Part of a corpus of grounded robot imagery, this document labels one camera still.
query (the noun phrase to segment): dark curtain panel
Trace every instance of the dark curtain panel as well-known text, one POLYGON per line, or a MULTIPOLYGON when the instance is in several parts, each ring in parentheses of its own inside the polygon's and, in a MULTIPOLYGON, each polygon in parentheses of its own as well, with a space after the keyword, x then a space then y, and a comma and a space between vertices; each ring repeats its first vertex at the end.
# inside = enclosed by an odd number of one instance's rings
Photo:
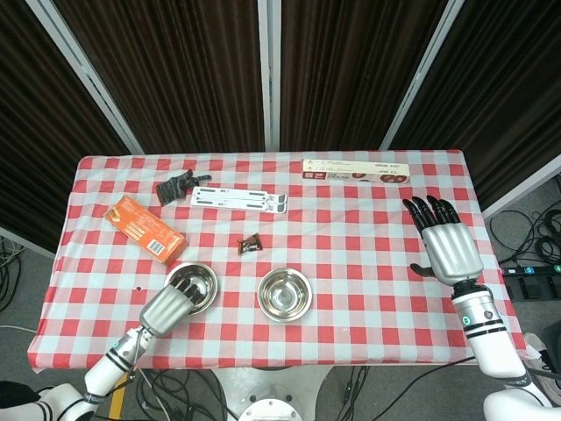
POLYGON ((445 0, 283 0, 280 149, 376 149, 445 0))
POLYGON ((147 153, 262 151, 255 0, 56 0, 147 153))
POLYGON ((465 2, 392 148, 463 150, 483 208, 561 153, 561 2, 465 2))
POLYGON ((80 158, 128 150, 25 2, 0 19, 0 225, 54 252, 80 158))

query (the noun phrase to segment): robotic arm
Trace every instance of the robotic arm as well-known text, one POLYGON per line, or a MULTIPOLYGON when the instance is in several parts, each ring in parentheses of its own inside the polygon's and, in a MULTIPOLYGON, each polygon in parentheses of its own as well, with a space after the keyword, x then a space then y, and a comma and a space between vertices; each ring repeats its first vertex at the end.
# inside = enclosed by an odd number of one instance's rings
POLYGON ((497 311, 493 293, 477 279, 483 263, 467 226, 454 207, 442 199, 427 196, 403 200, 429 256, 430 268, 412 264, 420 276, 435 276, 453 287, 452 303, 465 336, 485 375, 500 380, 506 390, 488 396, 484 402, 487 421, 559 419, 561 409, 551 403, 532 382, 497 311))
POLYGON ((87 421, 97 406, 113 391, 117 381, 131 373, 150 340, 168 334, 175 325, 204 299, 202 290, 191 276, 190 266, 180 268, 170 283, 141 311, 139 327, 130 329, 86 373, 86 393, 82 396, 70 384, 48 390, 37 402, 0 410, 5 421, 87 421))

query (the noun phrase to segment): floor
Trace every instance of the floor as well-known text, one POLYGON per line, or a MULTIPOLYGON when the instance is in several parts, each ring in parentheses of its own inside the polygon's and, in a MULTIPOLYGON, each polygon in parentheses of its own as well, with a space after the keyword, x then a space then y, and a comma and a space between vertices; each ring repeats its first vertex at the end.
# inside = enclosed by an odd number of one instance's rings
MULTIPOLYGON (((560 198, 561 191, 551 180, 514 204, 511 209, 531 215, 533 212, 546 209, 560 198)), ((505 244, 516 248, 526 235, 527 223, 513 215, 503 214, 496 217, 494 229, 505 244)), ((494 246, 499 260, 508 256, 507 248, 500 246, 496 241, 494 246)), ((22 254, 22 262, 23 272, 18 293, 9 308, 0 314, 0 325, 20 325, 35 329, 53 262, 29 250, 22 254)), ((546 325, 559 320, 559 302, 516 303, 515 307, 525 332, 540 334, 546 325)), ((69 382, 83 391, 84 370, 45 370, 39 374, 34 373, 26 357, 31 339, 32 335, 28 332, 0 329, 0 355, 3 356, 0 360, 0 380, 22 382, 33 389, 69 382)), ((372 419, 412 379, 427 369, 423 366, 372 367, 356 404, 355 419, 357 421, 372 419)), ((335 420, 341 407, 350 371, 349 367, 336 367, 326 377, 316 402, 317 421, 335 420)), ((186 372, 177 370, 171 375, 184 378, 186 372)), ((213 379, 209 374, 207 376, 212 382, 213 379)), ((485 396, 500 388, 497 381, 482 375, 477 367, 449 367, 422 379, 382 419, 386 421, 407 419, 411 417, 412 412, 415 414, 415 419, 435 421, 483 419, 482 403, 485 396)), ((122 417, 146 419, 134 399, 134 391, 134 385, 126 389, 122 417)), ((215 417, 220 419, 217 400, 209 393, 201 379, 191 376, 189 392, 193 402, 206 406, 215 417)), ((98 414, 107 416, 108 409, 109 402, 104 403, 98 414)), ((153 416, 164 419, 161 413, 153 416)), ((198 419, 204 419, 204 416, 196 415, 195 421, 198 419)))

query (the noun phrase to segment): white box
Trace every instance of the white box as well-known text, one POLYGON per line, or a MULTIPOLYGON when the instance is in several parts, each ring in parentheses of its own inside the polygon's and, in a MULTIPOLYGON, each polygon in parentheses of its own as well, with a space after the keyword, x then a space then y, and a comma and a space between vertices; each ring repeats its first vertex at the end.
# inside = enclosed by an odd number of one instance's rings
POLYGON ((303 160, 302 178, 404 183, 409 180, 409 165, 394 162, 303 160))

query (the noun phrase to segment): red and white checkered tablecloth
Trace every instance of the red and white checkered tablecloth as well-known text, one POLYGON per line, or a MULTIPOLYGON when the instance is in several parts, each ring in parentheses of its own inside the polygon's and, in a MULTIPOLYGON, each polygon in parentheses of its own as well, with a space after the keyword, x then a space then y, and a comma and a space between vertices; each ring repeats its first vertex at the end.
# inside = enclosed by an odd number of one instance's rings
POLYGON ((525 354, 461 152, 207 153, 81 160, 29 347, 34 367, 93 366, 163 288, 170 269, 103 218, 123 194, 186 234, 178 262, 203 262, 219 281, 215 302, 155 339, 141 367, 445 363, 470 355, 451 288, 408 268, 429 261, 401 200, 427 194, 451 201, 470 227, 483 282, 525 354), (407 163, 411 180, 303 180, 304 158, 407 163), (156 185, 188 168, 211 174, 209 186, 288 193, 288 212, 191 208, 189 196, 160 207, 156 185), (238 256, 237 240, 255 232, 264 250, 238 256), (261 312, 256 290, 263 275, 284 267, 301 271, 314 296, 301 319, 279 324, 261 312))

